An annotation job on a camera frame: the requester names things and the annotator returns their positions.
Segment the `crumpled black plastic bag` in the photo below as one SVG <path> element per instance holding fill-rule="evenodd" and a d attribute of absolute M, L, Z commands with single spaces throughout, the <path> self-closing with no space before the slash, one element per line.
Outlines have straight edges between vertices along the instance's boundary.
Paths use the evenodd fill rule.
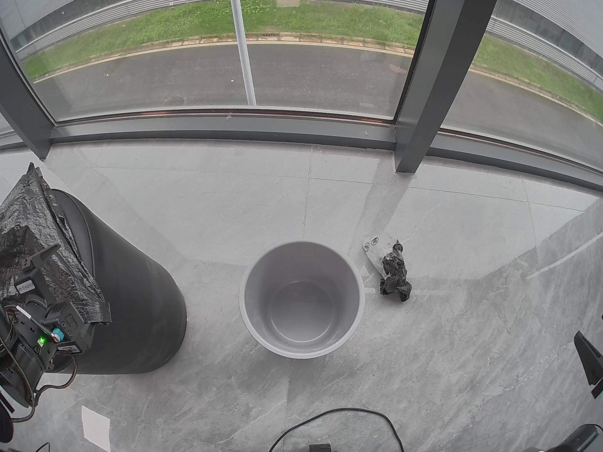
<path fill-rule="evenodd" d="M 382 295 L 389 295 L 397 291 L 400 300 L 406 301 L 411 296 L 412 285 L 406 281 L 406 265 L 402 257 L 403 247 L 398 240 L 392 246 L 391 252 L 383 257 L 383 270 L 385 278 L 381 278 L 379 290 Z"/>
<path fill-rule="evenodd" d="M 84 266 L 69 225 L 41 175 L 30 163 L 0 205 L 0 300 L 23 304 L 14 287 L 23 260 L 55 243 L 60 249 L 41 273 L 58 303 L 71 301 L 87 323 L 110 323 L 109 303 Z"/>

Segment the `black cylindrical stool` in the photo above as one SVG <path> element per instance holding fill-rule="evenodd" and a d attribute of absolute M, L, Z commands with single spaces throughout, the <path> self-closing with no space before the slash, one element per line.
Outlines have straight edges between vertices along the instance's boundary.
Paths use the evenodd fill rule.
<path fill-rule="evenodd" d="M 166 364 L 186 331 L 185 301 L 174 279 L 72 195 L 53 193 L 113 320 L 97 325 L 92 348 L 75 356 L 78 373 L 146 373 Z"/>

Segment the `white sticker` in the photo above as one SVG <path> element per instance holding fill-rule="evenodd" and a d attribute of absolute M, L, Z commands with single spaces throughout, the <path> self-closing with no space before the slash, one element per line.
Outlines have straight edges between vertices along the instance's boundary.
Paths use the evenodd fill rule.
<path fill-rule="evenodd" d="M 26 293 L 27 291 L 35 290 L 34 283 L 31 280 L 27 280 L 26 282 L 22 282 L 17 285 L 17 291 L 19 293 Z"/>
<path fill-rule="evenodd" d="M 63 345 L 62 347 L 57 347 L 57 350 L 65 350 L 71 353 L 79 353 L 79 348 L 75 345 Z"/>
<path fill-rule="evenodd" d="M 81 424 L 84 427 L 84 439 L 111 452 L 109 444 L 109 419 L 95 411 L 81 406 Z"/>

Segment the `grass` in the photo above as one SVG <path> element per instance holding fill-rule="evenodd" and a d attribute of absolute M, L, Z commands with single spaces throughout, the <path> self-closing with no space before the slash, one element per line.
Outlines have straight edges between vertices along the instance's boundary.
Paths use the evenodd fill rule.
<path fill-rule="evenodd" d="M 423 16 L 366 5 L 301 1 L 299 7 L 276 0 L 241 0 L 247 33 L 299 32 L 362 37 L 414 47 Z M 100 54 L 113 54 L 160 40 L 234 35 L 229 0 L 162 8 L 90 30 L 25 59 L 31 78 Z M 544 58 L 486 35 L 473 60 L 491 71 L 527 81 L 575 104 L 603 121 L 603 94 Z"/>

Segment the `marble floor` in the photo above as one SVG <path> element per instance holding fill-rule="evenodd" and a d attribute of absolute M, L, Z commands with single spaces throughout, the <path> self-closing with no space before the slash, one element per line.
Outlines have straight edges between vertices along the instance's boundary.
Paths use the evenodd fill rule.
<path fill-rule="evenodd" d="M 435 159 L 397 175 L 381 151 L 167 140 L 55 145 L 43 163 L 2 153 L 1 198 L 30 160 L 170 271 L 189 321 L 160 370 L 80 375 L 48 391 L 14 448 L 101 450 L 83 437 L 81 406 L 110 419 L 118 452 L 265 452 L 284 429 L 342 406 L 387 414 L 415 452 L 546 449 L 603 422 L 572 341 L 581 330 L 603 350 L 596 193 Z M 378 293 L 361 247 L 382 231 L 404 245 L 405 303 Z M 237 300 L 256 255 L 302 237 L 346 253 L 366 293 L 356 333 L 313 360 L 263 349 Z M 277 450 L 323 441 L 397 449 L 380 418 L 343 413 Z"/>

